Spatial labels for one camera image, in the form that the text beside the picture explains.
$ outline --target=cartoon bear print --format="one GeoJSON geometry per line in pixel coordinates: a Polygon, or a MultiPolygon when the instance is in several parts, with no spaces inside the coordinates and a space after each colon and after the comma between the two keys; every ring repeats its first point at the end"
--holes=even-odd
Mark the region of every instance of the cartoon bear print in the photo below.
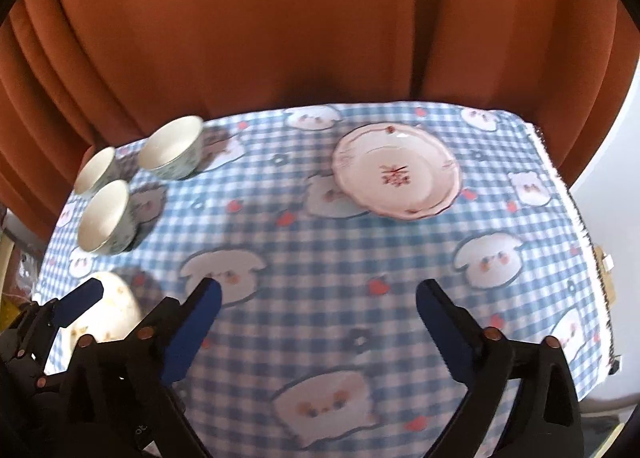
{"type": "Polygon", "coordinates": [[[68,203],[64,207],[62,207],[62,212],[60,213],[60,218],[58,218],[58,221],[56,222],[56,226],[64,227],[65,225],[67,225],[71,221],[71,218],[74,217],[75,208],[75,202],[68,203]]]}
{"type": "Polygon", "coordinates": [[[74,278],[84,278],[88,276],[94,266],[95,256],[85,252],[80,247],[76,247],[69,255],[69,273],[74,278]]]}
{"type": "Polygon", "coordinates": [[[371,386],[357,370],[328,372],[288,384],[274,396],[273,410],[302,449],[378,424],[371,386]]]}
{"type": "Polygon", "coordinates": [[[285,110],[286,124],[304,131],[328,130],[342,120],[340,112],[331,106],[306,106],[285,110]]]}
{"type": "Polygon", "coordinates": [[[215,250],[192,256],[180,270],[188,278],[185,295],[194,291],[203,278],[215,279],[222,289],[222,306],[249,300],[258,289],[256,270],[266,268],[263,258],[249,250],[215,250]]]}
{"type": "Polygon", "coordinates": [[[367,212],[338,188],[333,175],[319,174],[306,180],[305,210],[321,218],[351,218],[367,212]]]}
{"type": "Polygon", "coordinates": [[[573,361],[586,341],[578,309],[568,310],[558,321],[551,335],[560,341],[566,361],[573,361]]]}
{"type": "Polygon", "coordinates": [[[473,238],[456,251],[453,266],[474,288],[493,288],[513,281],[522,269],[516,250],[522,241],[506,232],[473,238]]]}
{"type": "Polygon", "coordinates": [[[237,135],[204,146],[198,171],[211,171],[244,156],[246,149],[237,135]]]}
{"type": "Polygon", "coordinates": [[[540,207],[548,204],[551,200],[551,194],[534,171],[509,173],[507,176],[516,190],[520,202],[540,207]]]}
{"type": "Polygon", "coordinates": [[[495,131],[498,129],[498,117],[495,112],[476,110],[474,108],[462,108],[460,116],[470,126],[483,131],[495,131]]]}
{"type": "Polygon", "coordinates": [[[157,187],[146,191],[139,191],[131,195],[133,213],[139,223],[150,222],[158,218],[164,208],[166,189],[157,187]]]}

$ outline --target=wall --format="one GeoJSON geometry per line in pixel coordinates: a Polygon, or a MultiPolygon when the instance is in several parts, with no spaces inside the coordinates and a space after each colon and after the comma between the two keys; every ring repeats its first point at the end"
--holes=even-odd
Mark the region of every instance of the wall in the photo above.
{"type": "Polygon", "coordinates": [[[596,387],[590,409],[640,402],[640,69],[613,127],[571,187],[594,243],[613,256],[617,299],[611,307],[622,370],[596,387]]]}

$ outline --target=bowl rim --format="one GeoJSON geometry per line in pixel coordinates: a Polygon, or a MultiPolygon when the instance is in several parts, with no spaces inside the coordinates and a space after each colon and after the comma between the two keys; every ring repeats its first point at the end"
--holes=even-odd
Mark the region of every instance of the bowl rim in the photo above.
{"type": "Polygon", "coordinates": [[[100,178],[102,177],[102,175],[104,175],[105,172],[107,172],[109,166],[113,163],[113,161],[116,158],[116,149],[113,148],[112,146],[107,146],[106,148],[101,149],[100,151],[98,151],[97,153],[95,153],[88,161],[86,164],[84,164],[84,167],[78,172],[78,176],[76,176],[76,181],[74,182],[74,193],[77,194],[78,196],[82,196],[85,193],[88,193],[89,191],[91,191],[94,186],[98,183],[98,180],[100,180],[100,178]],[[109,152],[111,154],[110,158],[109,158],[109,162],[106,165],[106,167],[104,168],[104,170],[98,175],[98,178],[95,179],[95,181],[88,186],[86,189],[84,189],[83,191],[79,191],[78,190],[78,181],[80,180],[80,177],[82,176],[82,174],[85,172],[85,170],[90,166],[91,162],[94,161],[99,155],[103,154],[104,152],[109,152]]]}
{"type": "Polygon", "coordinates": [[[87,217],[86,213],[89,210],[89,207],[91,206],[92,203],[95,202],[95,199],[97,199],[98,196],[100,196],[100,193],[102,193],[105,189],[107,189],[107,187],[109,186],[124,186],[124,190],[126,191],[126,200],[124,202],[124,207],[122,208],[122,210],[120,211],[120,215],[118,216],[118,221],[116,222],[115,227],[113,228],[113,230],[115,230],[115,228],[120,224],[120,222],[122,221],[122,217],[125,215],[125,212],[127,211],[127,208],[129,207],[129,202],[131,200],[131,193],[129,191],[129,185],[127,185],[127,182],[125,180],[114,180],[113,182],[109,182],[107,185],[105,185],[102,189],[100,189],[92,198],[91,200],[89,200],[89,203],[87,205],[87,207],[85,207],[84,211],[82,212],[82,216],[80,216],[80,222],[78,223],[78,234],[76,234],[76,244],[78,244],[78,247],[82,250],[84,250],[85,252],[88,252],[89,254],[97,254],[98,251],[104,247],[104,245],[107,244],[107,242],[111,239],[111,237],[113,236],[113,231],[110,232],[110,234],[106,237],[106,239],[104,239],[97,247],[92,248],[91,250],[87,250],[86,248],[84,248],[81,244],[80,244],[80,234],[81,234],[81,230],[82,230],[82,221],[87,217]]]}
{"type": "Polygon", "coordinates": [[[170,122],[166,123],[164,126],[158,128],[157,130],[155,130],[151,136],[146,140],[145,145],[142,146],[142,149],[140,149],[140,152],[138,153],[138,165],[146,170],[146,171],[156,171],[158,169],[161,169],[163,167],[166,167],[169,164],[172,164],[173,162],[175,162],[176,160],[178,160],[178,158],[180,158],[182,155],[184,155],[185,152],[187,152],[191,146],[193,146],[197,141],[198,138],[200,137],[200,135],[202,134],[202,131],[204,130],[204,120],[202,117],[199,117],[198,115],[185,115],[184,117],[178,117],[178,118],[174,118],[174,120],[171,120],[170,122]],[[186,148],[184,148],[180,153],[178,153],[176,156],[174,156],[171,160],[169,160],[168,162],[165,162],[164,164],[161,165],[155,165],[153,167],[148,167],[142,164],[141,162],[141,158],[143,153],[145,152],[145,150],[148,149],[148,146],[150,145],[150,142],[155,138],[158,138],[158,134],[161,133],[161,131],[165,131],[167,129],[169,129],[169,127],[172,127],[175,125],[176,122],[180,122],[182,120],[186,120],[186,119],[193,119],[196,118],[197,122],[198,122],[198,133],[194,136],[194,138],[191,140],[191,142],[187,145],[186,148]]]}

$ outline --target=blue gingham tablecloth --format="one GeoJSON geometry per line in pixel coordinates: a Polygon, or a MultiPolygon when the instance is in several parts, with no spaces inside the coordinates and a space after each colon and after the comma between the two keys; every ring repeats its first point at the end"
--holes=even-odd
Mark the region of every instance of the blue gingham tablecloth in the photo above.
{"type": "MultiPolygon", "coordinates": [[[[392,102],[255,112],[208,128],[200,172],[185,181],[137,170],[144,140],[119,148],[143,222],[133,250],[79,250],[86,202],[71,196],[36,298],[112,270],[146,313],[215,276],[225,304],[175,385],[214,456],[423,456],[465,393],[417,315],[426,278],[482,326],[530,342],[558,336],[578,397],[606,377],[609,315],[591,245],[532,125],[505,111],[392,102]],[[448,210],[382,218],[335,187],[337,141],[386,121],[423,128],[454,153],[463,190],[448,210]]],[[[58,337],[46,371],[64,365],[58,337]]],[[[515,388],[478,456],[497,443],[515,388]]]]}

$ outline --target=dirty plate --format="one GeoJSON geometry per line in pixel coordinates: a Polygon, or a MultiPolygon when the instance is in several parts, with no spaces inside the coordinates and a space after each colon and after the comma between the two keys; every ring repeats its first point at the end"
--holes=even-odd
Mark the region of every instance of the dirty plate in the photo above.
{"type": "Polygon", "coordinates": [[[142,320],[140,308],[131,289],[113,272],[94,272],[84,281],[96,278],[102,282],[102,299],[84,312],[62,333],[63,364],[68,366],[78,339],[85,333],[99,343],[124,339],[142,320]]]}
{"type": "Polygon", "coordinates": [[[351,131],[332,159],[334,178],[358,205],[401,220],[434,216],[460,193],[462,173],[439,139],[383,122],[351,131]]]}

